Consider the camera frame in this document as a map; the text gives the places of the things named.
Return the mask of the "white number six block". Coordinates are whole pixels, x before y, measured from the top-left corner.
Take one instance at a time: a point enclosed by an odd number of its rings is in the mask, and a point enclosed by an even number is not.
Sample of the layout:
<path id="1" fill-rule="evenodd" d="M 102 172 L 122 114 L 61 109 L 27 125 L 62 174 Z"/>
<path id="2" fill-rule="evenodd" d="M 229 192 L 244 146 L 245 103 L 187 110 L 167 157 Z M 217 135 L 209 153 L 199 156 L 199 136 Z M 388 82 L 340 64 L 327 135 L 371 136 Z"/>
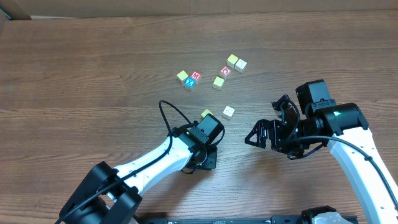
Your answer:
<path id="1" fill-rule="evenodd" d="M 230 107 L 230 106 L 226 106 L 222 116 L 226 119 L 231 119 L 234 115 L 235 109 Z"/>

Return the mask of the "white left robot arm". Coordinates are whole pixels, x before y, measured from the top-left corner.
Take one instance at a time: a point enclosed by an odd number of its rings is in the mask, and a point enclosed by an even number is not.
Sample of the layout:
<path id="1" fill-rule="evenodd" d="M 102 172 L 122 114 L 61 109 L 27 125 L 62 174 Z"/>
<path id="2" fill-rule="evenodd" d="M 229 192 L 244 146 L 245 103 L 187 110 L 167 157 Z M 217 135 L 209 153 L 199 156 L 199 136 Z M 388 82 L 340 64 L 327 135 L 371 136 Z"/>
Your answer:
<path id="1" fill-rule="evenodd" d="M 127 164 L 91 168 L 59 213 L 64 223 L 129 223 L 142 196 L 164 177 L 189 169 L 215 168 L 217 136 L 224 126 L 212 114 L 173 128 L 157 148 Z"/>

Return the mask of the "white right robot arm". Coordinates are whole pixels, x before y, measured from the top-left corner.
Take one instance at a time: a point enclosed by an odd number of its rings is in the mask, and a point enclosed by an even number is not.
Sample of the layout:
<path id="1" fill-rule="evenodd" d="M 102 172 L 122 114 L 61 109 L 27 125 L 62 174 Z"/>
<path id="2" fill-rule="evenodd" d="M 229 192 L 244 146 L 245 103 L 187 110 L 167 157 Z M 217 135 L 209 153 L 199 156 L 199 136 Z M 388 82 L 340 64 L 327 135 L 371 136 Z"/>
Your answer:
<path id="1" fill-rule="evenodd" d="M 383 163 L 369 124 L 354 103 L 339 105 L 324 80 L 296 88 L 298 105 L 288 95 L 272 102 L 277 119 L 260 119 L 246 144 L 283 153 L 290 160 L 322 147 L 338 161 L 368 223 L 397 223 L 397 184 Z"/>

